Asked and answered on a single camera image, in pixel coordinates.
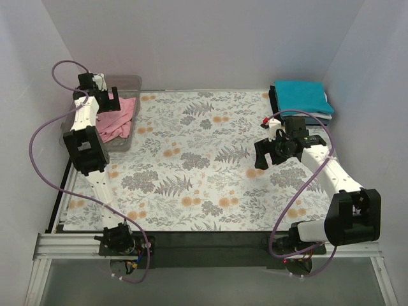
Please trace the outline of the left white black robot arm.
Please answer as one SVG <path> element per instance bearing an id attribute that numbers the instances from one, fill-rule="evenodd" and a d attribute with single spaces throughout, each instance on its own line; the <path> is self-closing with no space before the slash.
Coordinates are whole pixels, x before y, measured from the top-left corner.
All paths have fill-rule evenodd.
<path id="1" fill-rule="evenodd" d="M 95 239 L 111 251 L 128 255 L 134 251 L 136 240 L 126 220 L 114 213 L 118 207 L 113 203 L 106 170 L 110 157 L 96 127 L 99 114 L 120 110 L 117 88 L 112 87 L 109 93 L 102 74 L 82 73 L 78 81 L 73 93 L 78 110 L 71 129 L 63 134 L 63 141 L 73 166 L 88 181 L 95 199 L 102 202 L 103 235 Z"/>

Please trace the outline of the pink t shirt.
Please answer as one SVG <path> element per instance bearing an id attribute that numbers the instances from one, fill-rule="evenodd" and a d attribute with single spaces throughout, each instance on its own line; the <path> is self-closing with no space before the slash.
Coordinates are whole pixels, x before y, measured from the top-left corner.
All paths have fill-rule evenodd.
<path id="1" fill-rule="evenodd" d="M 119 101 L 120 111 L 100 113 L 96 119 L 96 129 L 104 143 L 116 137 L 129 137 L 137 99 L 119 98 Z"/>

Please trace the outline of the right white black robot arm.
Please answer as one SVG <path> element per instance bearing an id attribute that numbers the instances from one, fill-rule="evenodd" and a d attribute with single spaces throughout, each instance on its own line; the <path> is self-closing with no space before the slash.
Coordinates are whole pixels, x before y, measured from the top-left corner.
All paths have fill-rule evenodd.
<path id="1" fill-rule="evenodd" d="M 268 169 L 266 156 L 273 165 L 295 157 L 313 173 L 312 179 L 319 182 L 330 201 L 325 218 L 293 223 L 286 237 L 271 237 L 271 250 L 288 249 L 294 256 L 325 242 L 338 247 L 379 239 L 381 195 L 351 178 L 324 139 L 310 134 L 303 117 L 289 117 L 284 122 L 265 118 L 261 127 L 268 130 L 268 138 L 254 144 L 255 167 Z"/>

